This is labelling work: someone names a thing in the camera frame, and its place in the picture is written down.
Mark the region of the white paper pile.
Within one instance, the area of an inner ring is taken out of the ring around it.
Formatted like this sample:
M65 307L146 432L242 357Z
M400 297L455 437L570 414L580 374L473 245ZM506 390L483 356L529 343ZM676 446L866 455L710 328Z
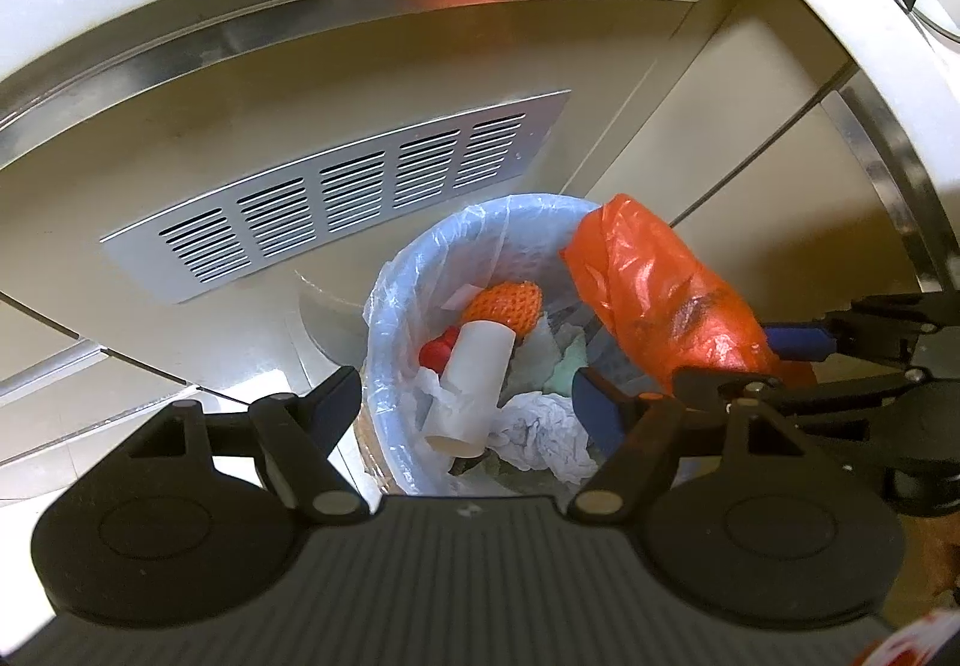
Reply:
M504 403L489 388L457 390L429 368L416 374L415 383L431 396L423 439L441 455L471 460L491 450L512 468L550 471L566 485L581 484L596 473L589 435L574 416L571 370Z

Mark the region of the green tissue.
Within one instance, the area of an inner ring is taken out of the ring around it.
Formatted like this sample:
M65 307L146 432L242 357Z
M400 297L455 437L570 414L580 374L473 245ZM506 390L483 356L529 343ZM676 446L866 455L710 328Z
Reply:
M569 396L574 373L587 365L587 340L580 326L562 325L553 333L547 320L519 344L508 368L503 398L519 393L543 391Z

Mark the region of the orange plastic bag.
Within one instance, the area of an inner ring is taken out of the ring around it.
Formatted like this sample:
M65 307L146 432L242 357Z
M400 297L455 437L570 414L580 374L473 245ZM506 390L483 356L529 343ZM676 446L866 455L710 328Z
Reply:
M682 368L759 373L807 386L807 362L778 357L740 294L631 196L584 216L560 251L579 299L665 393Z

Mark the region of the red small cup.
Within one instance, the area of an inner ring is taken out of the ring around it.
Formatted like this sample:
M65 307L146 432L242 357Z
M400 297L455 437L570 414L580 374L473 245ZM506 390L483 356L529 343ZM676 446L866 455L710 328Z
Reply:
M449 363L457 338L459 338L459 328L457 326L449 326L449 328L444 329L443 333L420 347L418 363L421 367L441 375Z

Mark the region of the orange foam fruit net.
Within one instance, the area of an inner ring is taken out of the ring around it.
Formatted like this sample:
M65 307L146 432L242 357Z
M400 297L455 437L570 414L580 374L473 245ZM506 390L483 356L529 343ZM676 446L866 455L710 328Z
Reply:
M464 308L460 323L499 323L523 340L539 323L543 306L544 294L537 284L501 283L480 290Z

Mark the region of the bin with blue liner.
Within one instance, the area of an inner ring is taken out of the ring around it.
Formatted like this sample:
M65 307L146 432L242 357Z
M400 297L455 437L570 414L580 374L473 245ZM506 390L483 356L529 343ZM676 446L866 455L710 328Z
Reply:
M412 496L571 496L573 485L545 469L521 469L493 457L454 476L454 460L423 439L431 398L416 386L420 349L457 325L473 297L501 283L534 283L540 318L556 349L583 338L587 363L628 395L649 380L620 351L601 320L579 301L560 251L596 203L528 193L467 206L400 250L377 276L364 306L368 354L364 406L387 473Z

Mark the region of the silver cabinet vent grille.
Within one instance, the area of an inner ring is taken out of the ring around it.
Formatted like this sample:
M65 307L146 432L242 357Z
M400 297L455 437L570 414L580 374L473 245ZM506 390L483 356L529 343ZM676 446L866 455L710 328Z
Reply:
M106 255L165 304L521 177L571 92L540 92L283 162L128 224Z

